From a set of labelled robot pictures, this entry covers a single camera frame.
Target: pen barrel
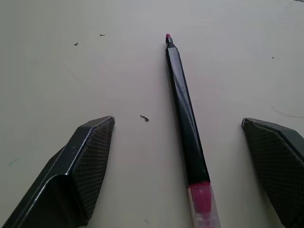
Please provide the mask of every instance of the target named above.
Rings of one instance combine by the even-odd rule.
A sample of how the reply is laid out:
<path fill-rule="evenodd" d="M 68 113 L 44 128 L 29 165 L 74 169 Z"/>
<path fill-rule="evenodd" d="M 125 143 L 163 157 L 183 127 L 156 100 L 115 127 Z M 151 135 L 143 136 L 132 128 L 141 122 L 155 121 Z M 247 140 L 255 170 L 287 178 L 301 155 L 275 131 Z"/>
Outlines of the pen barrel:
<path fill-rule="evenodd" d="M 210 181 L 181 64 L 181 57 L 173 43 L 167 44 L 166 58 L 179 123 L 180 139 L 183 147 L 188 182 L 189 184 L 194 184 Z"/>

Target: marker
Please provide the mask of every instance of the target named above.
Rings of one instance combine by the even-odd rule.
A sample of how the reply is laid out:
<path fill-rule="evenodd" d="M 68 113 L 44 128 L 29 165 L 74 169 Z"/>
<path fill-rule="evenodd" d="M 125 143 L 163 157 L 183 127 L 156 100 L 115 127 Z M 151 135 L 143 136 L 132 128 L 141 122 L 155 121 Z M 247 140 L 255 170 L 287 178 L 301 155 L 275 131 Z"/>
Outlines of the marker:
<path fill-rule="evenodd" d="M 220 228 L 180 53 L 169 34 L 166 35 L 166 44 L 166 59 L 187 171 L 193 224 L 195 228 Z"/>

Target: black object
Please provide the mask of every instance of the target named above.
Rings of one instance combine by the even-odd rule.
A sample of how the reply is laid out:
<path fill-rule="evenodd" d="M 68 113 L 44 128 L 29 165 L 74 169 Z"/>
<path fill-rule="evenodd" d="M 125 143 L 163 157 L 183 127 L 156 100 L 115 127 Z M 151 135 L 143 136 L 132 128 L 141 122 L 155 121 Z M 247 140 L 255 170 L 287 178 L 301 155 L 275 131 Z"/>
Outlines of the black object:
<path fill-rule="evenodd" d="M 179 122 L 188 182 L 189 184 L 195 184 L 210 181 L 181 64 L 181 57 L 169 34 L 166 37 L 166 44 L 166 58 Z"/>
<path fill-rule="evenodd" d="M 145 116 L 143 116 L 143 115 L 140 115 L 140 116 L 141 116 L 142 119 L 145 120 L 145 122 L 148 122 L 148 121 L 149 121 L 149 119 L 148 119 L 147 117 L 145 117 Z"/>
<path fill-rule="evenodd" d="M 286 228 L 304 227 L 304 139 L 287 127 L 243 119 L 257 177 Z"/>
<path fill-rule="evenodd" d="M 77 128 L 38 175 L 3 228 L 77 228 L 92 217 L 110 150 L 114 117 Z"/>

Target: textured black surface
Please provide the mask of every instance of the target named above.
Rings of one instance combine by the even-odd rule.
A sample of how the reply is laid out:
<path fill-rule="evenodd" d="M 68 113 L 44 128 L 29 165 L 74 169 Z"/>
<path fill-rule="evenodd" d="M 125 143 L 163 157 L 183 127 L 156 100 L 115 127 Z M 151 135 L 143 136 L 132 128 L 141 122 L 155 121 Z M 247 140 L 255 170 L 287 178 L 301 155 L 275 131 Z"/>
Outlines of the textured black surface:
<path fill-rule="evenodd" d="M 113 124 L 113 121 L 107 121 L 92 131 L 72 170 L 72 178 L 88 219 L 92 217 L 104 181 Z"/>
<path fill-rule="evenodd" d="M 77 228 L 91 218 L 104 179 L 114 117 L 91 120 L 43 168 L 3 228 Z"/>
<path fill-rule="evenodd" d="M 257 176 L 282 224 L 286 228 L 303 228 L 304 162 L 299 150 L 290 144 L 292 140 L 273 126 L 251 119 L 245 119 L 242 125 Z M 291 129 L 286 135 L 290 139 L 299 136 Z"/>

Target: dark speck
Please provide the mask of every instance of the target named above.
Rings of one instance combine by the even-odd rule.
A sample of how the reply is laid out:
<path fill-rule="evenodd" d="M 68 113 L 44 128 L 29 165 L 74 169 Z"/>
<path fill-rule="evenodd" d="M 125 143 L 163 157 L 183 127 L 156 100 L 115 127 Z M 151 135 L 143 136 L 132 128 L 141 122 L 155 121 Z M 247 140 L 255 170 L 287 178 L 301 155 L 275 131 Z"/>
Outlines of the dark speck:
<path fill-rule="evenodd" d="M 19 161 L 19 158 L 16 158 L 9 162 L 9 166 L 12 167 L 15 162 Z"/>
<path fill-rule="evenodd" d="M 148 119 L 147 117 L 145 117 L 145 116 L 143 116 L 143 115 L 140 115 L 140 116 L 141 116 L 142 119 L 145 120 L 145 122 L 148 122 L 148 121 L 149 121 L 149 119 Z"/>

